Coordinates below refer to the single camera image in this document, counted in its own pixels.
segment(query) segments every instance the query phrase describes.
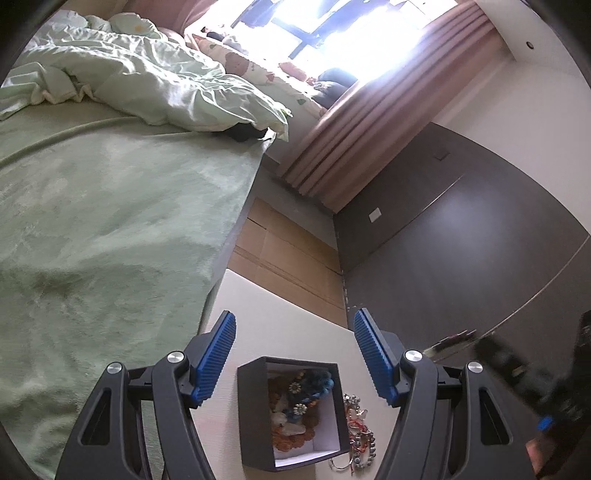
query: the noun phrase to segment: light switch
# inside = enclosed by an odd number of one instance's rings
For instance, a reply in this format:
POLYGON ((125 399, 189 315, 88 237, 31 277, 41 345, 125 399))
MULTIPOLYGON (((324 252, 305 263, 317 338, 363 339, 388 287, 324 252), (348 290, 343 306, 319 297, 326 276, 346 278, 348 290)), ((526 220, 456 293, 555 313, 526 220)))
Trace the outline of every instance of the light switch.
POLYGON ((376 208, 373 212, 369 214, 369 221, 374 223, 381 216, 382 212, 379 211, 379 208, 376 208))

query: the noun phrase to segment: floral cushion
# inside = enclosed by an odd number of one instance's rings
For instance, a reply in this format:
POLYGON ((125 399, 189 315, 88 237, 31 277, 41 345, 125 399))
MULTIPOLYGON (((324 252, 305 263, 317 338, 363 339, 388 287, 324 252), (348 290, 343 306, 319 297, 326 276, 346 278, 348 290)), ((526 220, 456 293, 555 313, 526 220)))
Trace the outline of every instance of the floral cushion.
POLYGON ((273 69, 264 67, 213 38, 193 34, 193 40, 202 53, 221 63, 226 73, 242 77, 257 87, 276 85, 289 96, 294 97, 298 105, 315 118, 320 118, 326 113, 326 108, 310 97, 314 90, 308 84, 288 77, 278 67, 273 69))

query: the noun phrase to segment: necklace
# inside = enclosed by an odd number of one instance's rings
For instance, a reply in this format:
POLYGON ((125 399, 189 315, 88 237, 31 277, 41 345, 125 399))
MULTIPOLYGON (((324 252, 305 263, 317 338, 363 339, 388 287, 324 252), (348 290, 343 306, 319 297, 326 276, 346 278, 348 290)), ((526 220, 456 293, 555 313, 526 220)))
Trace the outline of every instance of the necklace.
POLYGON ((345 416, 349 428, 349 463, 345 466, 336 466, 330 460, 330 468, 334 470, 363 470, 372 465, 375 459, 375 438, 374 433, 365 425, 367 410, 361 410, 359 403, 361 399, 355 395, 343 395, 345 404, 345 416), (368 453, 368 458, 363 463, 362 455, 368 453))

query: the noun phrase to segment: crumpled duvet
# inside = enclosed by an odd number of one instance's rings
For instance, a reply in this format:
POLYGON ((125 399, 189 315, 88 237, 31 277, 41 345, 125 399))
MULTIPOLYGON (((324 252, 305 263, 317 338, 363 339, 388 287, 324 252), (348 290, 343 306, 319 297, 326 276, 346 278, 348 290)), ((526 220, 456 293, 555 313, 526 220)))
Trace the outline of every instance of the crumpled duvet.
POLYGON ((289 111, 204 54, 147 36, 52 21, 0 88, 0 120, 27 105, 85 95, 150 125, 223 131, 250 123, 287 139, 289 111))

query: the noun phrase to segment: ribbed blue rubber pad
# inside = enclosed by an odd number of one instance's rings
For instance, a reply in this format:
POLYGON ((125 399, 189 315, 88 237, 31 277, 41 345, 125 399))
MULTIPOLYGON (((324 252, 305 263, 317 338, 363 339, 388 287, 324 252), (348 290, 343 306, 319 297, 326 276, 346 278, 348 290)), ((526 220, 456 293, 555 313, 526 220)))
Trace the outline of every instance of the ribbed blue rubber pad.
POLYGON ((195 369, 196 386, 191 400, 198 405, 213 395, 217 379, 222 373, 230 348, 236 339, 236 317, 227 313, 195 369))
POLYGON ((394 366, 361 311, 355 314, 353 331, 378 395, 392 405, 398 397, 394 386, 394 366))

